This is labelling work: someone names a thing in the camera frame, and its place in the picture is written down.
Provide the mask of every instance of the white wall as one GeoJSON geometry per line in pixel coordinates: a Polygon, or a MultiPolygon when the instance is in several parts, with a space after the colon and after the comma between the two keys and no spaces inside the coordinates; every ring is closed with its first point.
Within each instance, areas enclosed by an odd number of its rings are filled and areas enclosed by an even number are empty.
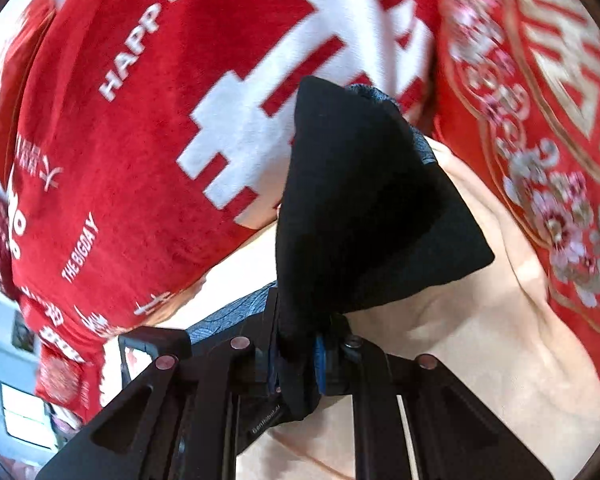
{"type": "MultiPolygon", "coordinates": [[[[0,383],[32,394],[36,384],[37,356],[17,349],[11,344],[13,320],[17,312],[14,303],[0,302],[0,383]]],[[[0,396],[0,454],[30,464],[45,464],[51,450],[34,446],[9,436],[4,425],[0,396]]]]}

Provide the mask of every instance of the white window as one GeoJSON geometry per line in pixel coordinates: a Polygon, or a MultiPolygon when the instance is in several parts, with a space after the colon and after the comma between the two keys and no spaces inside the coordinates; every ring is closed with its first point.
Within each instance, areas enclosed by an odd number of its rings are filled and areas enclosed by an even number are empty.
{"type": "Polygon", "coordinates": [[[6,384],[0,386],[7,433],[30,444],[56,450],[58,443],[42,399],[6,384]]]}

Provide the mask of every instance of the metal screw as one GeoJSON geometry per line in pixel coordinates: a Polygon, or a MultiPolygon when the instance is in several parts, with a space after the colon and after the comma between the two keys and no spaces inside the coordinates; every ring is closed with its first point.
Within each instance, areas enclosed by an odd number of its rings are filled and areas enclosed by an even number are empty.
{"type": "Polygon", "coordinates": [[[161,355],[155,360],[158,370],[171,370],[178,360],[172,355],[161,355]]]}
{"type": "Polygon", "coordinates": [[[362,338],[357,335],[349,334],[344,339],[344,346],[347,348],[360,348],[362,346],[362,338]]]}
{"type": "Polygon", "coordinates": [[[431,354],[422,354],[418,357],[418,365],[425,370],[433,370],[438,366],[438,360],[431,354]]]}
{"type": "Polygon", "coordinates": [[[244,350],[245,348],[248,348],[250,344],[251,341],[249,341],[249,338],[243,335],[239,335],[231,339],[231,348],[234,350],[244,350]]]}

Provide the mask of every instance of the black cloth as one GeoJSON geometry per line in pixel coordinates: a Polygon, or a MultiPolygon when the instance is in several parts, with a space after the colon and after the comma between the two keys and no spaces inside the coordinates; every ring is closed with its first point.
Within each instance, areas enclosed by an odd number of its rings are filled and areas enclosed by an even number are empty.
{"type": "Polygon", "coordinates": [[[328,329],[331,313],[458,280],[494,256],[442,168],[423,162],[420,134],[392,102],[308,77],[295,122],[276,235],[276,367],[285,401],[303,418],[317,404],[307,389],[314,335],[328,329]]]}

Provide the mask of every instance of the beige bed sheet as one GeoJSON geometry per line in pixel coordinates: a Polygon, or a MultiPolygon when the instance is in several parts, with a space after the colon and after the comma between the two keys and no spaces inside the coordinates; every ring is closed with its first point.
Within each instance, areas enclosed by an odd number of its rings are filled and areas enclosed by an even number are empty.
{"type": "MultiPolygon", "coordinates": [[[[458,282],[350,314],[352,329],[386,352],[436,355],[556,480],[571,480],[600,442],[600,381],[549,308],[544,271],[505,207],[448,148],[430,143],[496,259],[458,282]]],[[[211,270],[202,291],[163,326],[190,326],[275,279],[274,240],[272,226],[211,270]]],[[[120,375],[113,350],[110,378],[120,375]]],[[[237,461],[238,480],[353,477],[350,397],[325,399],[306,420],[270,430],[237,461]]]]}

